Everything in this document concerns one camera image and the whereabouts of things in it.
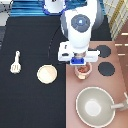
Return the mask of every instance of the beige plate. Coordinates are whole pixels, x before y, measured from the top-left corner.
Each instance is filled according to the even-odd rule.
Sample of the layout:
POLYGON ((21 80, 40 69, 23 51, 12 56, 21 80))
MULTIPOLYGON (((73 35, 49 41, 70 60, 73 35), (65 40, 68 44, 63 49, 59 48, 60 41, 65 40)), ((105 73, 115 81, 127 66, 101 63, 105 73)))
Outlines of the beige plate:
POLYGON ((80 119, 91 127, 105 127, 115 116, 112 97, 103 89, 88 87, 83 89, 76 99, 76 110, 80 119))
POLYGON ((37 77, 42 83, 52 83, 57 77, 57 70, 52 65, 44 65, 39 68, 37 77))

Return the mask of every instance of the white spoon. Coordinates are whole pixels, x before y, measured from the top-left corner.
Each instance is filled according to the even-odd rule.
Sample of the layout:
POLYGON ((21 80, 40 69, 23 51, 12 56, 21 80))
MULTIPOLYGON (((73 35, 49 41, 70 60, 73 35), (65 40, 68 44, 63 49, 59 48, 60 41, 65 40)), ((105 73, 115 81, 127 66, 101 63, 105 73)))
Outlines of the white spoon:
POLYGON ((10 71, 14 74, 19 73, 21 70, 21 65, 19 64, 19 57, 20 57, 20 52, 16 51, 15 62, 11 65, 11 69, 10 69, 10 71))

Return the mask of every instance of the black mat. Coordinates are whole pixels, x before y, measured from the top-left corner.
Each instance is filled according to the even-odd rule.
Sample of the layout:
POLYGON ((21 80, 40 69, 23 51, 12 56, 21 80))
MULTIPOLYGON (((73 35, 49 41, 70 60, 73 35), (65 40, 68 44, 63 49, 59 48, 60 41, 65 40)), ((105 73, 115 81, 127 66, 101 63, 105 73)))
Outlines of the black mat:
MULTIPOLYGON (((17 22, 17 19, 24 19, 24 17, 17 17, 17 18, 15 18, 15 17, 10 17, 9 18, 9 20, 8 20, 8 22, 11 22, 11 24, 12 24, 12 22, 14 23, 14 25, 16 25, 15 24, 15 22, 17 22)), ((34 20, 34 19, 40 19, 39 17, 32 17, 32 20, 34 20)), ((45 23, 47 24, 47 19, 48 18, 45 18, 45 20, 43 19, 43 20, 41 20, 41 22, 42 21, 45 21, 45 23)), ((57 18, 57 20, 55 20, 55 18, 53 18, 53 17, 51 17, 51 23, 53 23, 53 22, 56 22, 55 24, 58 24, 58 26, 60 25, 60 21, 59 21, 59 19, 57 18)), ((5 27, 0 27, 0 40, 2 40, 3 41, 3 37, 4 37, 4 33, 5 33, 5 27)), ((110 28, 109 28, 109 24, 108 24, 108 18, 107 18, 107 16, 105 15, 104 16, 104 21, 103 21, 103 23, 101 24, 101 26, 97 29, 97 30, 93 30, 92 31, 92 35, 91 35, 91 41, 112 41, 112 38, 111 38, 111 33, 110 33, 110 28)))
POLYGON ((48 64, 47 50, 59 18, 9 18, 0 54, 0 128, 66 128, 66 67, 57 66, 61 33, 53 40, 51 62, 58 70, 49 85, 37 78, 48 64), (15 51, 21 52, 22 70, 14 75, 10 66, 15 51))
POLYGON ((101 26, 92 31, 91 41, 112 41, 107 15, 101 26))
POLYGON ((99 56, 102 58, 106 58, 111 55, 111 49, 106 45, 99 45, 96 47, 96 50, 100 51, 99 56))
POLYGON ((100 74, 103 76, 112 76, 115 73, 114 66, 109 62, 102 62, 98 66, 100 74))

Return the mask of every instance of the pink surface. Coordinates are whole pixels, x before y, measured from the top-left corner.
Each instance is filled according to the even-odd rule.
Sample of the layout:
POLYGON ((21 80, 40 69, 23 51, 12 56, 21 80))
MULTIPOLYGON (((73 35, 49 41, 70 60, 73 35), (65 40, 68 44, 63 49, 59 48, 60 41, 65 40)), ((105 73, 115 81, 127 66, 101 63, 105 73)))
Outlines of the pink surface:
MULTIPOLYGON (((86 80, 79 80, 74 73, 74 67, 66 66, 66 128, 90 128, 78 117, 75 104, 77 95, 86 87, 97 86, 106 90, 112 96, 115 103, 125 100, 123 93, 126 92, 126 87, 115 43, 112 41, 90 42, 90 48, 96 48, 98 45, 110 47, 112 50, 111 55, 107 58, 99 57, 98 62, 92 63, 92 73, 86 80), (114 65, 115 73, 113 76, 105 77, 99 73, 98 65, 105 61, 111 62, 114 65)), ((128 128, 128 111, 117 111, 114 120, 106 128, 128 128)))

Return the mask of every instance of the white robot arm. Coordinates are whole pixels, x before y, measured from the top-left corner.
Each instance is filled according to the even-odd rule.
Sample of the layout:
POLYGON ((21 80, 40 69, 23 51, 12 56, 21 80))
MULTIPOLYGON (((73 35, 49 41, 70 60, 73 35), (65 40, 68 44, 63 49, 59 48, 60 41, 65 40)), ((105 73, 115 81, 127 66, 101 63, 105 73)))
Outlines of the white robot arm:
POLYGON ((88 51, 91 32, 103 22, 104 16, 99 0, 87 0, 87 6, 67 10, 61 15, 61 30, 69 41, 60 43, 59 61, 71 65, 96 62, 99 51, 88 51))

